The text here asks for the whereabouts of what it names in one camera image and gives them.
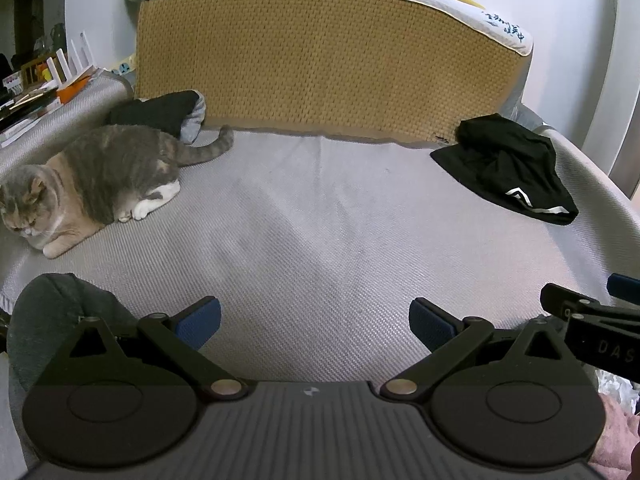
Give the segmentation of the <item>white router with antennas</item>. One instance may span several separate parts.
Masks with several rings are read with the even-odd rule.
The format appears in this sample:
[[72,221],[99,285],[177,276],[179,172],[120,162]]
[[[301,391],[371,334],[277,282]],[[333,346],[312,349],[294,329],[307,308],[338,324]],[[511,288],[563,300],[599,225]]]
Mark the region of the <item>white router with antennas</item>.
[[62,49],[46,59],[46,69],[50,78],[46,82],[47,88],[64,90],[86,77],[93,76],[98,70],[98,64],[87,33],[82,30],[78,36],[79,44],[71,39],[67,43],[67,51]]

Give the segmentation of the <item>woven tan upright mattress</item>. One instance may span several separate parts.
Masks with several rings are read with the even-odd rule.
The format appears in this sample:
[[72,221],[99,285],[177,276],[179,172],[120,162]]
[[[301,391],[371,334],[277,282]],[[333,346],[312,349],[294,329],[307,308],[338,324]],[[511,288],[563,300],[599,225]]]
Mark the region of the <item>woven tan upright mattress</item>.
[[211,126],[451,143],[514,110],[533,50],[457,0],[142,0],[136,91],[198,90]]

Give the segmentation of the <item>cluttered side desk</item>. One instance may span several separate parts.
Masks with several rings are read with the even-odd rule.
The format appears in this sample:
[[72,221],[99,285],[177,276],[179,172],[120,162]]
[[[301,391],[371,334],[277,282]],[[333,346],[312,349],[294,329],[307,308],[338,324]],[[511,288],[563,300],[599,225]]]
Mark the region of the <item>cluttered side desk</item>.
[[133,97],[129,81],[109,70],[96,70],[65,104],[52,84],[23,94],[1,112],[1,173],[46,162],[81,133],[103,125],[112,108]]

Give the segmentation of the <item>black grey folded garment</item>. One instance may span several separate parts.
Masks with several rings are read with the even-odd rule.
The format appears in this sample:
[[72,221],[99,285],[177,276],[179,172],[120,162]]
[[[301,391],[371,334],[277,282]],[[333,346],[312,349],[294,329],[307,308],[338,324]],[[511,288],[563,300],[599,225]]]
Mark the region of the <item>black grey folded garment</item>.
[[205,116],[206,102],[201,92],[184,90],[118,104],[108,112],[105,123],[148,126],[169,133],[184,144],[192,144],[200,134]]

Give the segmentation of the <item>black printed sweatshirt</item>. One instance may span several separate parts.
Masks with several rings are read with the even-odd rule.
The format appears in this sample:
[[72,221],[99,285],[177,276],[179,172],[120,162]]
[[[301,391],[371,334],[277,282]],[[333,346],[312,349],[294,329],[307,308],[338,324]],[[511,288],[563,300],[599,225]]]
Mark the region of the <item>black printed sweatshirt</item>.
[[431,158],[477,196],[556,226],[568,226],[578,216],[545,136],[492,114],[460,122],[456,140],[432,151]]

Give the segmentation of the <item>grey tabby cat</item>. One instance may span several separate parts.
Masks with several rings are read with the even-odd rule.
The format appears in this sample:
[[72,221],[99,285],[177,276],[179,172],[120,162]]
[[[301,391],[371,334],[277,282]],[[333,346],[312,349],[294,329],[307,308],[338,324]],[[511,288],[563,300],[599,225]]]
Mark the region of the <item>grey tabby cat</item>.
[[112,223],[140,221],[181,190],[180,169],[232,148],[220,128],[203,146],[148,126],[87,131],[42,165],[23,165],[1,181],[1,220],[48,259],[58,258]]

